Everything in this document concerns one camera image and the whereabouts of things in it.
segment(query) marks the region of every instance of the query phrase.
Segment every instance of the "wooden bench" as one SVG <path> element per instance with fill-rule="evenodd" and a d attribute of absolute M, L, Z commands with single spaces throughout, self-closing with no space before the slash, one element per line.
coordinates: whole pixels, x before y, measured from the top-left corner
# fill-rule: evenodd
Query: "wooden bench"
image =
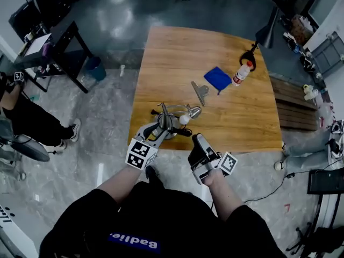
<path fill-rule="evenodd" d="M 271 77 L 281 128 L 315 131 L 318 129 L 313 101 L 305 101 L 302 87 Z"/>

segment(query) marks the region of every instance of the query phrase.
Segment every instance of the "plastic bottle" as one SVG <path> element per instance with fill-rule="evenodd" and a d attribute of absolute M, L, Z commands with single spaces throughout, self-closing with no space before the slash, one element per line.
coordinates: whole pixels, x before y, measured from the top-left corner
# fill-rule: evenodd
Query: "plastic bottle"
<path fill-rule="evenodd" d="M 236 75 L 232 79 L 232 83 L 235 86 L 239 86 L 241 82 L 246 78 L 246 76 L 249 75 L 249 72 L 251 71 L 252 62 L 247 61 L 245 65 L 242 65 L 239 70 L 237 71 Z"/>

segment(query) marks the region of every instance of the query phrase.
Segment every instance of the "blue cloth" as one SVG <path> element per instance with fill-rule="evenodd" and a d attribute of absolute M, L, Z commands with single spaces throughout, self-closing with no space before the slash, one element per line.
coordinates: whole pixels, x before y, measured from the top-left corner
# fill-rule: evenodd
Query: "blue cloth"
<path fill-rule="evenodd" d="M 219 67 L 215 67 L 204 75 L 204 78 L 213 85 L 219 92 L 232 83 L 232 79 L 225 74 Z"/>

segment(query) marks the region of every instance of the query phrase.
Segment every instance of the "person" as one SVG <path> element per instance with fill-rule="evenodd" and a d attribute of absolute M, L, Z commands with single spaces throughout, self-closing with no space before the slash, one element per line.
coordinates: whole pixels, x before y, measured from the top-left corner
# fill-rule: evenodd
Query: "person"
<path fill-rule="evenodd" d="M 299 144 L 288 146 L 282 143 L 286 159 L 274 164 L 275 170 L 287 169 L 288 172 L 300 171 L 301 168 L 323 169 L 328 166 L 327 142 L 331 130 L 321 131 L 316 137 L 306 139 Z"/>
<path fill-rule="evenodd" d="M 149 183 L 135 184 L 140 174 L 126 166 L 73 202 L 43 239 L 39 257 L 285 257 L 221 170 L 204 181 L 218 218 L 193 194 L 165 189 L 153 167 L 146 168 Z"/>
<path fill-rule="evenodd" d="M 25 172 L 17 169 L 17 162 L 20 159 L 21 155 L 18 152 L 6 151 L 0 148 L 0 171 L 18 181 L 25 180 Z"/>
<path fill-rule="evenodd" d="M 75 119 L 69 127 L 63 127 L 60 121 L 42 107 L 26 98 L 20 84 L 10 87 L 4 83 L 6 74 L 1 73 L 0 107 L 7 119 L 12 121 L 15 135 L 26 135 L 45 145 L 48 152 L 61 152 L 67 147 L 65 140 L 78 140 L 81 122 Z"/>

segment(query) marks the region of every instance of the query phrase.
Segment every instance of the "blue label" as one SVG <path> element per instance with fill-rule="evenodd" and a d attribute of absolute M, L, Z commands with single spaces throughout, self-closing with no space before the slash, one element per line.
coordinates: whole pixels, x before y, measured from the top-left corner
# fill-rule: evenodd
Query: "blue label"
<path fill-rule="evenodd" d="M 120 243 L 128 247 L 145 249 L 151 252 L 160 253 L 160 242 L 152 241 L 150 239 L 145 239 L 142 237 L 120 233 L 111 233 L 107 240 Z"/>

